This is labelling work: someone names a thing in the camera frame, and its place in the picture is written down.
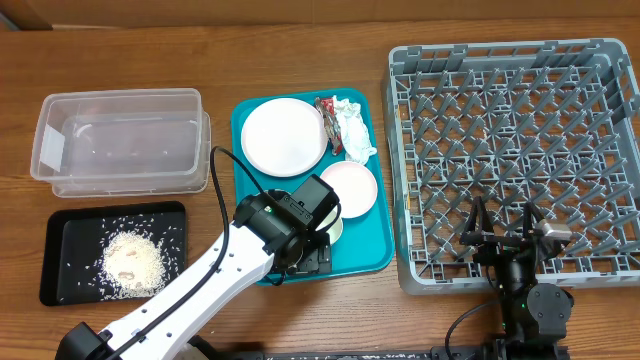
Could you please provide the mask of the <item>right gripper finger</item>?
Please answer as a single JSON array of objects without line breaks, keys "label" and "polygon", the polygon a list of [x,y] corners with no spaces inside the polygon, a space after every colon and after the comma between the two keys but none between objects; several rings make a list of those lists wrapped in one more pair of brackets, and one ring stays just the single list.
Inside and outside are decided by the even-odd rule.
[{"label": "right gripper finger", "polygon": [[532,202],[527,202],[524,205],[522,217],[523,237],[527,240],[539,240],[543,236],[543,231],[541,230],[541,222],[543,220],[544,216],[538,207]]},{"label": "right gripper finger", "polygon": [[463,245],[482,245],[494,237],[493,224],[480,196],[474,198],[472,209],[462,232]]}]

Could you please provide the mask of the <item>large pink plate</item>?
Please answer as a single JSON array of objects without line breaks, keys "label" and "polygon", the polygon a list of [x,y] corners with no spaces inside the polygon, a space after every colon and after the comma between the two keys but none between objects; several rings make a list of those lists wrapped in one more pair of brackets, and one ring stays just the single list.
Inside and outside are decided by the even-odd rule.
[{"label": "large pink plate", "polygon": [[257,170],[274,177],[293,177],[310,170],[327,146],[320,113],[299,99],[266,101],[249,113],[242,126],[245,157]]}]

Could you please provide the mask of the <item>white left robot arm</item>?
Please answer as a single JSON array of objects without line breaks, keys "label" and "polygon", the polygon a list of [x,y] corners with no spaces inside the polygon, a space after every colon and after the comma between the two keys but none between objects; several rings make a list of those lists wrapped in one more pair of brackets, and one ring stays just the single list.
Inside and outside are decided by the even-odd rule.
[{"label": "white left robot arm", "polygon": [[316,175],[293,193],[245,197],[220,237],[178,278],[99,332],[78,324],[60,341],[57,358],[174,358],[235,296],[326,244],[323,222],[339,207],[335,190]]}]

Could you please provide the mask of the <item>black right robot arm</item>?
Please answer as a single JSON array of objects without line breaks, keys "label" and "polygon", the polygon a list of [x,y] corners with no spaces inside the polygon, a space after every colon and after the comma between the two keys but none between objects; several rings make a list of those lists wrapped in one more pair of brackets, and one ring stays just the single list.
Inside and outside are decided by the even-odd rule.
[{"label": "black right robot arm", "polygon": [[563,339],[573,297],[557,285],[541,283],[539,265],[559,255],[571,242],[568,225],[545,218],[531,202],[525,204],[522,233],[494,232],[485,203],[476,197],[460,237],[476,249],[473,261],[491,268],[502,310],[506,340],[522,345],[551,346]]}]

